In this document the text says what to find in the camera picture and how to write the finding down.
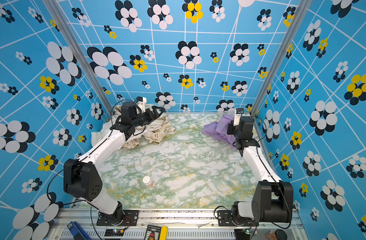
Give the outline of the purple printed cloth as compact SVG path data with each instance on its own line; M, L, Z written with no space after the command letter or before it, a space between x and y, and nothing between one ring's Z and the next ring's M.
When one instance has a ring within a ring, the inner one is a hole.
M234 120L234 116L223 115L218 122L204 125L202 133L211 136L214 140L228 143L233 149L235 147L235 136L228 135L228 125Z

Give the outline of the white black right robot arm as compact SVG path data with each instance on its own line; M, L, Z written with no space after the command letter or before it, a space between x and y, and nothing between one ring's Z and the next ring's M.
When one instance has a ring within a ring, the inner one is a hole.
M294 189L291 183L284 182L274 172L269 163L261 156L259 140L253 138L252 117L237 114L228 125L227 134L235 137L235 147L247 161L257 186L251 201L234 202L233 222L237 226L260 222L290 224L292 222Z

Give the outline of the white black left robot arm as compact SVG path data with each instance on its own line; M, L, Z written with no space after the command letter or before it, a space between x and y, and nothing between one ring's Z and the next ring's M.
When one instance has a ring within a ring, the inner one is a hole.
M163 107L146 108L145 104L143 99L123 103L121 115L108 134L84 155L75 160L69 159L64 165L64 192L87 201L99 211L100 217L113 221L115 225L124 217L123 206L104 190L99 169L114 151L137 136L137 127L146 127L165 112Z

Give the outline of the cream green-printed cloth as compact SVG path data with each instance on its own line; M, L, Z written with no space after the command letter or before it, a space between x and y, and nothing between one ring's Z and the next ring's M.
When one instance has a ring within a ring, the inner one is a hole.
M136 127L136 134L140 133L137 137L131 137L126 143L124 143L123 148L133 149L140 145L141 138L145 138L149 143L160 144L164 138L168 135L174 133L175 128L169 119L169 116L162 114L161 117L146 126L144 132L142 132L144 127Z

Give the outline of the white capped pill bottle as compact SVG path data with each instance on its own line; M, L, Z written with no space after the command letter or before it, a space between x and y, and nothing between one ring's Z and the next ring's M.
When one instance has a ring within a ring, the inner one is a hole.
M142 179L142 183L147 188L152 188L154 186L154 183L150 176L144 176Z

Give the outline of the right controller board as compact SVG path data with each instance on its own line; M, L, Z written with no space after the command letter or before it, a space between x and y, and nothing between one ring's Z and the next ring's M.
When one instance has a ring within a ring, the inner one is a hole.
M234 229L235 240L250 240L251 234L246 229Z

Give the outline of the controller board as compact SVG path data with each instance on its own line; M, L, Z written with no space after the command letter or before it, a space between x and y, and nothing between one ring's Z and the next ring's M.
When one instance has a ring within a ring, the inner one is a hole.
M124 236L125 231L123 229L106 229L105 238L121 238Z
M246 229L234 229L235 240L250 240L251 234Z

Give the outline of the brown black round jar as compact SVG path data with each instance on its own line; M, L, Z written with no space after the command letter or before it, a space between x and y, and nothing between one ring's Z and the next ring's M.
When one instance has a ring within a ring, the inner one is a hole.
M270 230L265 234L267 240L288 240L288 235L284 230Z

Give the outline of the left controller board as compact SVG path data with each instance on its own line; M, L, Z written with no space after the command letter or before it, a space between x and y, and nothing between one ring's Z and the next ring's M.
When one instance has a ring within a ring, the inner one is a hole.
M106 229L105 238L121 238L124 236L125 231L123 229Z

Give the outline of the blue handheld tool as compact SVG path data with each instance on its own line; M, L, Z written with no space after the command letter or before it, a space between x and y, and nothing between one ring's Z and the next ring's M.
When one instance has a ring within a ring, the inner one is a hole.
M78 222L70 222L67 227L74 240L92 240L92 238L86 233L86 231L80 226Z

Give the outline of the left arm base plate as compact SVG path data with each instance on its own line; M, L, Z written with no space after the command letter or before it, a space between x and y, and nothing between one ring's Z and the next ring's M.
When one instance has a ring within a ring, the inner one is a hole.
M97 226L136 226L139 218L139 212L139 210L124 210L114 213L113 215L107 215L99 212Z

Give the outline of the aluminium front rail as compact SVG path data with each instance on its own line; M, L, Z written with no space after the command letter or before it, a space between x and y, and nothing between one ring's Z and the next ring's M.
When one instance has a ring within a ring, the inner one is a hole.
M121 227L97 226L96 210L63 209L51 228L49 240L72 240L67 225L76 221L93 240L142 240L148 225L168 227L168 240L234 240L235 227L219 227L212 209L140 209L136 226L125 230L121 238L105 238L106 229Z

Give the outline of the aluminium corner post right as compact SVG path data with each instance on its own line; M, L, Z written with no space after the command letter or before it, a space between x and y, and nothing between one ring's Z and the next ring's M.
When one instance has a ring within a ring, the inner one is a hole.
M282 61L285 57L285 52L287 51L288 47L292 43L292 40L294 39L296 33L298 32L298 29L300 25L303 22L303 19L307 13L307 10L309 9L310 5L312 3L312 0L301 0L299 5L297 6L296 13L294 16L294 19L292 20L292 23L288 27L288 30L286 31L286 34L284 35L284 38L278 48L278 51L276 52L276 55L273 59L273 62L269 68L269 72L267 77L265 78L260 91L257 95L257 98L253 104L253 109L251 111L251 116L255 116L258 113L258 110L263 103L263 100L266 95L266 91L270 84L272 83L275 74L277 73L280 65L282 64Z

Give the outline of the aluminium corner post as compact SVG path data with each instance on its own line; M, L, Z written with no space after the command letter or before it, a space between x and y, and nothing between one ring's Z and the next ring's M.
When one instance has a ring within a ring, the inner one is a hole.
M106 95L103 93L102 86L100 85L99 80L97 79L88 60L84 56L84 52L77 42L76 34L73 33L71 27L67 24L65 15L61 13L61 8L56 1L43 1L43 3L45 4L51 16L54 18L56 24L59 26L62 36L74 53L77 61L80 63L82 71L85 73L87 80L90 82L92 88L94 89L101 103L105 107L105 110L110 114L112 107L111 103Z
M296 33L298 32L298 29L300 25L303 22L303 19L307 13L307 10L309 9L310 5L312 3L312 0L301 0L299 5L297 6L296 13L294 16L294 19L292 20L292 23L288 27L288 30L286 31L286 34L284 35L284 38L278 48L278 51L276 52L276 55L273 59L273 62L269 68L269 72L267 77L265 78L260 91L257 95L257 98L253 104L253 109L251 111L251 116L255 116L258 113L258 110L263 103L263 100L266 95L266 91L270 84L272 83L275 74L277 73L280 65L282 64L282 61L285 57L285 52L287 51L288 47L292 43L292 40L294 39Z

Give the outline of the aluminium corner post left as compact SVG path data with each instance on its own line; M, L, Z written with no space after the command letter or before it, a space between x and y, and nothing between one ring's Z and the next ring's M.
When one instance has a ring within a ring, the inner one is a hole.
M111 103L106 95L103 93L102 86L100 85L99 80L97 79L88 60L84 56L84 52L77 42L76 34L73 33L71 27L67 24L65 15L61 13L61 8L56 1L43 1L43 3L45 4L51 16L54 18L56 24L59 26L62 36L74 53L77 61L80 63L82 71L85 73L87 80L90 82L92 88L94 89L101 103L105 107L105 110L110 114L112 107Z

